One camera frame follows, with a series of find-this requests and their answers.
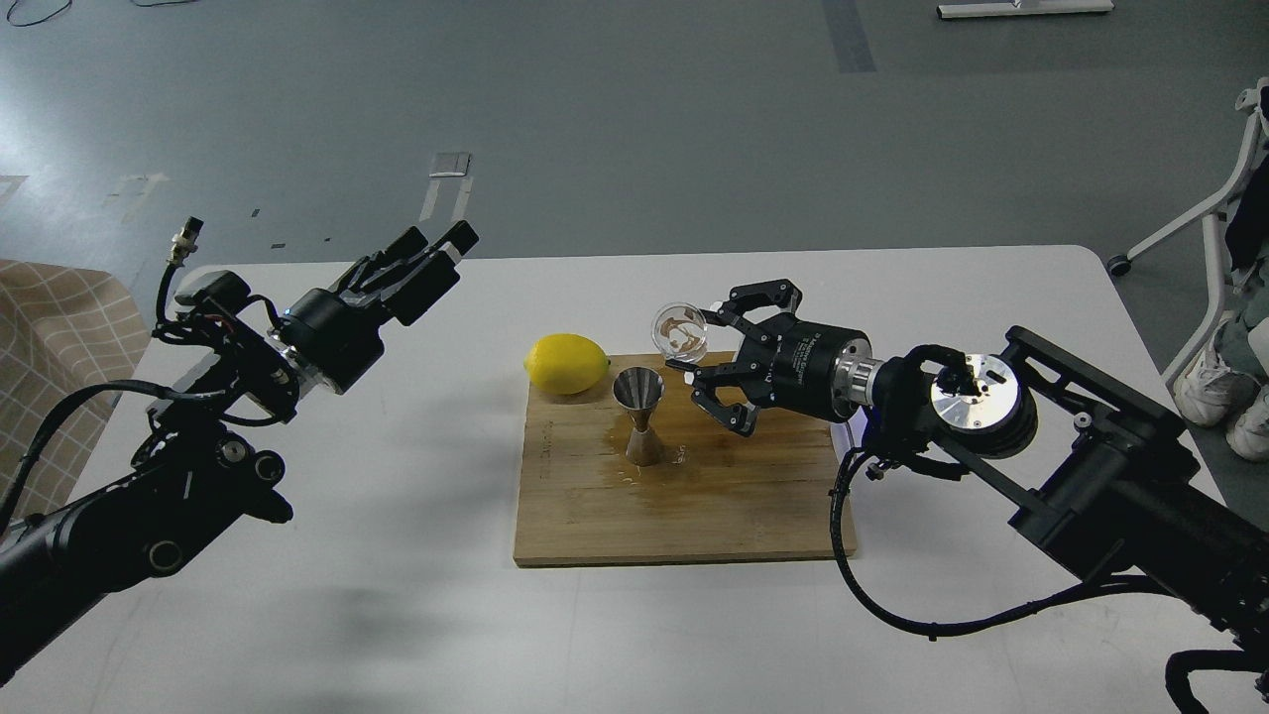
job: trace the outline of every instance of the cutting board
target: cutting board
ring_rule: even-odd
[[[711,353],[702,364],[728,360],[731,353]],[[632,424],[612,387],[632,367],[665,382],[651,421],[665,460],[652,467],[624,457]],[[744,401],[740,391],[718,394]],[[827,493],[836,468],[827,424],[764,410],[745,439],[693,405],[683,373],[660,354],[615,355],[585,393],[529,387],[513,558],[520,567],[832,558]],[[849,503],[843,542],[854,553]]]

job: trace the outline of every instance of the jigger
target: jigger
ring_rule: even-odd
[[[634,422],[631,439],[626,443],[626,460],[636,467],[651,467],[661,460],[664,449],[648,420],[665,393],[665,383],[656,370],[631,368],[622,370],[613,380],[613,397]]]

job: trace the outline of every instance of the caster wheel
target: caster wheel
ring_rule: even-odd
[[[1110,259],[1107,260],[1107,270],[1109,270],[1114,276],[1126,275],[1131,269],[1132,260],[1129,260],[1127,255],[1112,255]]]

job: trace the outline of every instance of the sneaker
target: sneaker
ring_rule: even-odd
[[[1230,426],[1225,441],[1247,462],[1269,462],[1269,387],[1260,388],[1256,401]]]
[[[1173,386],[1181,417],[1199,427],[1214,427],[1255,394],[1256,380],[1225,364],[1211,341]]]

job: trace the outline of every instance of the silver disc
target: silver disc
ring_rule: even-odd
[[[1018,378],[995,354],[966,354],[978,397],[948,394],[938,384],[930,386],[930,405],[938,416],[954,430],[973,432],[990,430],[1005,421],[1018,405]]]

